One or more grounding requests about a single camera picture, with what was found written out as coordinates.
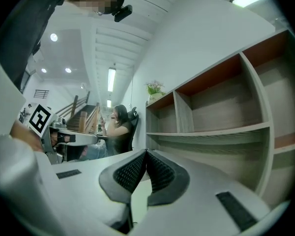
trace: wooden railing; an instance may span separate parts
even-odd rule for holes
[[[70,114],[70,118],[72,118],[75,114],[76,109],[82,106],[83,104],[87,104],[88,100],[89,100],[89,92],[86,97],[79,100],[78,100],[78,96],[76,95],[74,98],[74,101],[71,104],[57,111],[56,115],[58,115],[59,117],[66,117],[67,115]]]
[[[79,122],[79,132],[88,134],[93,127],[93,133],[96,133],[98,116],[99,116],[99,103],[96,104],[96,107],[89,114],[89,116],[87,112],[81,112],[80,122]]]

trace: black camera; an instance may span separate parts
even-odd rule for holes
[[[112,13],[115,17],[115,22],[120,22],[122,19],[132,14],[132,5],[122,7],[120,10]]]

